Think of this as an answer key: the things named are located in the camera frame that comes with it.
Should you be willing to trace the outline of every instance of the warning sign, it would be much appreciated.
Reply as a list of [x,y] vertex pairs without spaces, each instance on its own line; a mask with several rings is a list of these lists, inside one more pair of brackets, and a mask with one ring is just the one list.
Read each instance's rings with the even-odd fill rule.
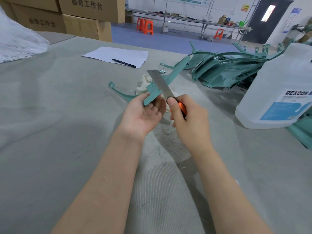
[[241,11],[247,12],[249,10],[250,5],[243,5]]

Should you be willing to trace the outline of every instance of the black pen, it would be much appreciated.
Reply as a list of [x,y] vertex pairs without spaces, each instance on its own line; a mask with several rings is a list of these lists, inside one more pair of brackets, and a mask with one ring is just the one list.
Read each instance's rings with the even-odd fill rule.
[[123,61],[119,61],[119,60],[116,60],[116,59],[112,59],[112,60],[113,60],[113,61],[115,61],[115,62],[118,62],[118,63],[124,64],[124,65],[130,66],[130,67],[136,68],[136,66],[131,65],[131,64],[129,64],[129,63],[125,63],[125,62],[123,62]]

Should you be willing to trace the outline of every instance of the person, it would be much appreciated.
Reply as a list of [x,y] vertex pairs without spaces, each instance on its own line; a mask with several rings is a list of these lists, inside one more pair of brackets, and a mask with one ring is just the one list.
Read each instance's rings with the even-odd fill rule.
[[[89,181],[52,230],[56,233],[123,233],[132,186],[145,136],[163,117],[160,96],[143,106],[148,93],[133,99],[111,137]],[[167,100],[181,142],[197,165],[216,233],[273,233],[244,196],[210,142],[208,112],[188,95],[178,97],[187,110],[183,118],[177,101]]]

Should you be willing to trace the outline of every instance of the orange and black knife handle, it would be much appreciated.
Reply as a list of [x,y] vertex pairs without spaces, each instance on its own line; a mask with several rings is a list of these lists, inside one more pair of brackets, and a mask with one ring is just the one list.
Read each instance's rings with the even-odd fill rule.
[[186,107],[184,106],[184,104],[182,102],[180,102],[176,97],[174,97],[174,99],[177,101],[177,103],[179,104],[179,107],[181,109],[181,112],[182,112],[182,115],[183,115],[183,118],[185,119],[186,118],[186,115],[188,114],[188,112],[186,111]]

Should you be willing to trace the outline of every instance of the purple floor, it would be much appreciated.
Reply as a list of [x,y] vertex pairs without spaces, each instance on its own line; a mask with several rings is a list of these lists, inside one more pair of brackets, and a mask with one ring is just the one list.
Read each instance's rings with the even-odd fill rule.
[[190,54],[192,48],[189,42],[192,41],[197,50],[201,49],[208,52],[219,53],[238,51],[236,47],[231,44],[233,41],[222,39],[222,41],[226,41],[227,44],[222,43],[219,40],[209,42],[198,39],[199,34],[197,33],[183,32],[177,34],[169,32],[162,34],[160,33],[160,30],[154,27],[154,35],[145,35],[140,31],[131,29],[133,28],[133,25],[128,25],[124,28],[112,25],[111,28],[113,43]]

